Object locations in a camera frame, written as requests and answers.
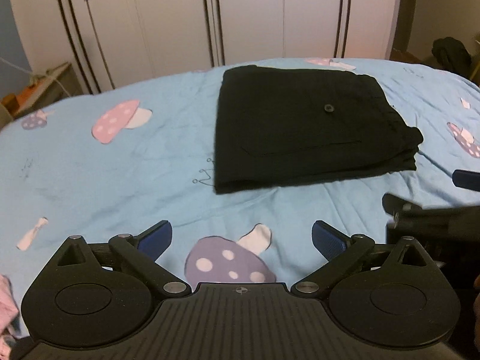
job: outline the metal screw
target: metal screw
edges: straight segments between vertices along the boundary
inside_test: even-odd
[[[187,289],[185,283],[181,283],[179,281],[171,281],[163,286],[163,289],[166,292],[171,294],[179,294]]]
[[[295,285],[295,288],[298,291],[303,292],[304,294],[312,294],[314,292],[317,292],[319,289],[318,284],[311,281],[302,281],[300,283],[297,283]]]

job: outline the ribbed black surface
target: ribbed black surface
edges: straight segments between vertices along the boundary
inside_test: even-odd
[[[282,284],[202,284],[166,300],[141,332],[116,345],[72,351],[38,345],[25,360],[460,359],[441,344],[416,351],[369,346],[340,330],[320,302]]]

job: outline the dark clothing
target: dark clothing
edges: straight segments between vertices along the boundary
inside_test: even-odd
[[[423,141],[371,76],[243,66],[223,76],[217,193],[415,170]]]
[[[459,40],[450,37],[437,39],[431,53],[447,71],[469,78],[472,57]]]

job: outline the bed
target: bed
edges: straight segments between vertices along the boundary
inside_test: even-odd
[[[291,286],[326,262],[311,242],[316,220],[384,242],[386,192],[424,206],[480,200],[478,193],[456,188],[451,180],[458,168],[480,171],[475,139],[480,136],[480,90],[471,82],[422,65],[382,60],[255,64],[349,69],[375,77],[390,105],[423,134],[417,171],[216,195],[215,115],[227,67],[69,98],[0,132],[0,274],[11,280],[18,304],[72,234],[89,243],[106,242],[166,219],[173,240],[157,263],[193,287],[206,278],[242,281],[244,275],[234,270],[222,276],[215,270],[221,262],[202,254],[222,249],[225,262],[233,263],[235,247],[255,255],[261,265],[236,271],[252,271],[251,281]],[[36,237],[19,249],[33,229]],[[22,333],[27,334],[24,326]]]

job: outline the orange object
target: orange object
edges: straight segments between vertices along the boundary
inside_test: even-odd
[[[37,85],[25,87],[25,89],[23,89],[23,91],[17,95],[17,101],[20,107],[28,100],[32,93],[35,92],[40,85],[42,85],[43,81],[45,81],[45,79],[40,79],[38,80]]]
[[[2,105],[7,109],[8,112],[12,115],[17,109],[20,108],[18,104],[17,98],[15,97],[14,93],[10,93],[6,95],[2,101]]]

